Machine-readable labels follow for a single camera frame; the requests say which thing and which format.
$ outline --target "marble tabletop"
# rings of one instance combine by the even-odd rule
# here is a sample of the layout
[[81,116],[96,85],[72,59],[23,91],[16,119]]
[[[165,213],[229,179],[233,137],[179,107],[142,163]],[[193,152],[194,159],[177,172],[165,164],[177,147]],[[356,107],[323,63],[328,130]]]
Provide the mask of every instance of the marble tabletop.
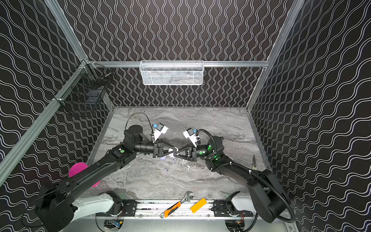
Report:
[[[256,165],[258,170],[265,169],[244,108],[115,108],[94,162],[123,141],[126,121],[135,112],[146,113],[152,124],[166,125],[169,129],[160,139],[177,147],[190,143],[183,136],[186,129],[202,128],[224,137],[224,153],[235,162],[249,168]],[[128,127],[134,124],[141,125],[150,139],[151,129],[144,115],[133,116]],[[200,133],[200,138],[201,144],[207,143],[207,135]],[[174,161],[171,157],[160,160],[143,154],[103,178],[97,187],[90,188],[82,197],[109,190],[114,190],[123,199],[181,199],[189,190],[194,192],[195,199],[225,199],[235,191],[248,191],[235,180],[210,172],[204,160]]]

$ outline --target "wire basket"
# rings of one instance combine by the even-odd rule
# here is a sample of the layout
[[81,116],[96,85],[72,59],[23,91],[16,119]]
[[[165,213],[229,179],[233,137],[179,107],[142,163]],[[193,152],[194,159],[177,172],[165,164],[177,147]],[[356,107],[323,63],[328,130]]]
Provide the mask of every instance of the wire basket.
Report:
[[104,94],[113,71],[102,65],[89,64],[59,102],[73,117],[95,116],[101,110]]
[[141,61],[144,85],[202,85],[204,61]]

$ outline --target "orange block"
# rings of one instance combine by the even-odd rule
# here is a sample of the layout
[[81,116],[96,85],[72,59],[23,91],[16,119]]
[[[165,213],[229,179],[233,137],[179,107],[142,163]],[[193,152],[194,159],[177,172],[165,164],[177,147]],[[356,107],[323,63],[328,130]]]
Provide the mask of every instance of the orange block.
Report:
[[202,206],[206,205],[206,200],[205,198],[199,200],[196,204],[192,205],[191,206],[191,210],[193,213],[197,212],[197,210],[199,210]]

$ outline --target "pink bowl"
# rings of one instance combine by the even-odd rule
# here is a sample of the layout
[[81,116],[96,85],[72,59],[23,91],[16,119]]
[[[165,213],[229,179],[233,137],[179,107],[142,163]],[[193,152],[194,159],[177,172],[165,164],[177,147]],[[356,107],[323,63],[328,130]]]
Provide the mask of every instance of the pink bowl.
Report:
[[[76,175],[77,173],[81,172],[82,170],[86,169],[87,167],[89,167],[86,163],[84,162],[79,162],[79,163],[76,163],[74,164],[70,171],[68,172],[68,175],[70,177],[73,177],[74,175]],[[95,185],[93,185],[92,187],[95,187],[95,186],[98,186],[98,184],[100,183],[100,181],[98,181]]]

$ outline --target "wavy line pattern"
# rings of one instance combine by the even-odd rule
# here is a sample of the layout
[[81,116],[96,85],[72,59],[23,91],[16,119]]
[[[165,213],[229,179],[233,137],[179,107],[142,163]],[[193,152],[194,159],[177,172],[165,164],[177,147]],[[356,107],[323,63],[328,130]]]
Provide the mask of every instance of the wavy line pattern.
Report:
[[203,85],[143,85],[138,68],[112,68],[116,106],[244,107],[262,68],[206,68]]
[[267,60],[293,0],[59,0],[94,61]]
[[[73,118],[63,107],[57,111],[0,187],[0,232],[29,231],[19,221],[26,205],[37,198],[41,185],[67,178],[72,165],[88,160],[107,116],[104,104],[96,118]],[[23,220],[40,224],[33,211],[27,217]]]
[[371,2],[307,0],[252,115],[302,232],[371,228]]
[[0,161],[79,64],[43,0],[0,1]]

